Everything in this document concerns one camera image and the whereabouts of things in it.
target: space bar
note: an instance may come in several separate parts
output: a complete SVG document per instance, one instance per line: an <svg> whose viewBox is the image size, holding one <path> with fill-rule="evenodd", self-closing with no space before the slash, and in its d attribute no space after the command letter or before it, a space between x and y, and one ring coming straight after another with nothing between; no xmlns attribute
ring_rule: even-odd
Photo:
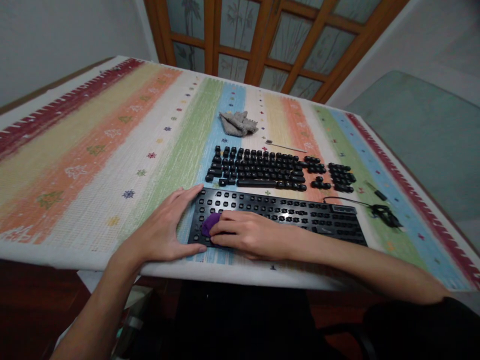
<svg viewBox="0 0 480 360"><path fill-rule="evenodd" d="M239 179L236 182L238 187L249 188L274 188L277 186L277 182L274 180L253 180L253 179Z"/></svg>

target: black pants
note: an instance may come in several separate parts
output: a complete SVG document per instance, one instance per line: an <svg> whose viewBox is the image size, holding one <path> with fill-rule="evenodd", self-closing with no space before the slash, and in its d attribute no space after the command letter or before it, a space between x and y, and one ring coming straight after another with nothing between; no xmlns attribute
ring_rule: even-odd
<svg viewBox="0 0 480 360"><path fill-rule="evenodd" d="M175 323L178 359L344 359L303 290L184 281Z"/></svg>

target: finger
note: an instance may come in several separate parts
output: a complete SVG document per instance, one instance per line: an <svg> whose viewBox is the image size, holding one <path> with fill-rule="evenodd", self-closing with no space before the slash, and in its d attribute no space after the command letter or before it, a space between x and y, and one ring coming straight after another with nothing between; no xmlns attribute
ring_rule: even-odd
<svg viewBox="0 0 480 360"><path fill-rule="evenodd" d="M249 260L261 260L260 256L257 256L251 252L248 251L238 251L238 254L243 256L244 258L247 258Z"/></svg>
<svg viewBox="0 0 480 360"><path fill-rule="evenodd" d="M204 253L207 247L202 244L176 244L172 251L172 258L170 260L182 259L198 253Z"/></svg>
<svg viewBox="0 0 480 360"><path fill-rule="evenodd" d="M187 191L178 196L172 203L173 214L180 219L189 203L197 196L200 191L202 191L203 187L203 184L198 184L189 188Z"/></svg>
<svg viewBox="0 0 480 360"><path fill-rule="evenodd" d="M220 220L210 230L210 236L217 235L218 233L235 233L239 234L242 231L244 225L238 221L232 220Z"/></svg>
<svg viewBox="0 0 480 360"><path fill-rule="evenodd" d="M226 246L229 248L235 248L235 249L241 250L240 236L238 235L229 235L229 234L215 235L210 237L210 241L220 246Z"/></svg>
<svg viewBox="0 0 480 360"><path fill-rule="evenodd" d="M220 220L246 221L250 219L251 212L224 210L221 213Z"/></svg>
<svg viewBox="0 0 480 360"><path fill-rule="evenodd" d="M185 192L184 188L180 186L177 190L175 190L169 196L167 196L166 199L163 200L163 202L161 204L162 205L163 204L169 205L169 204L173 203L175 201L175 199L178 198L184 192Z"/></svg>

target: blue stripe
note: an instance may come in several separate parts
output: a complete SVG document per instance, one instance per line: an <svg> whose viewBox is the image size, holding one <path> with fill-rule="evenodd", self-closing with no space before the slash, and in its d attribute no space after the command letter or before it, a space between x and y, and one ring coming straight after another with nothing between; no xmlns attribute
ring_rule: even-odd
<svg viewBox="0 0 480 360"><path fill-rule="evenodd" d="M438 243L428 226L420 220L420 215L410 203L410 200L398 189L398 185L392 181L390 176L384 171L384 167L377 160L377 157L358 132L357 128L353 126L343 112L332 109L329 111L343 131L345 137L355 148L363 165L375 180L377 189L388 198L390 207L394 210L400 222L405 226L408 237L425 262L428 270L435 277L442 280L449 288L471 289L472 286L465 279L460 269L456 264L452 263L450 256ZM424 236L424 240L419 238L419 234Z"/></svg>
<svg viewBox="0 0 480 360"><path fill-rule="evenodd" d="M225 146L229 146L230 149L232 147L236 147L237 149L242 147L242 139L240 137L225 134L219 113L226 113L229 111L232 113L243 112L245 108L246 93L246 88L244 86L228 82L224 82L223 84L223 90L216 109L215 119L211 126L210 135L203 148L200 169L196 179L196 183L203 183L206 188L213 188L213 185L218 184L219 180L218 178L215 178L213 182L205 182L205 175L207 174L215 155L215 146L220 145L222 151ZM222 187L222 190L236 191L237 185L227 185ZM196 262L217 262L218 264L225 264L227 258L228 264L232 265L234 259L233 251L209 247L205 253L195 255L194 260Z"/></svg>

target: table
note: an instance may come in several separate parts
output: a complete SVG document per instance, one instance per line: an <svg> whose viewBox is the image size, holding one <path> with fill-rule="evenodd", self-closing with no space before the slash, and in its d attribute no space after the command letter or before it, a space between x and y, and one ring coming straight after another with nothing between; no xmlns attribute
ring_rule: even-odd
<svg viewBox="0 0 480 360"><path fill-rule="evenodd" d="M258 122L259 131L246 138L225 135L218 113L244 110ZM0 127L3 259L103 270L119 244L168 194L204 181L215 145L283 152L265 143L271 139L305 148L322 163L351 166L358 179L355 192L341 196L378 204L366 180L388 197L405 232L357 206L371 248L431 272L451 290L480 289L479 257L357 115L117 56L4 114ZM306 175L307 182L314 177ZM306 192L241 190L308 201L338 195L310 187ZM180 222L181 242L187 241L192 210ZM306 289L353 286L321 266L251 262L214 248L171 263L149 263L141 273Z"/></svg>

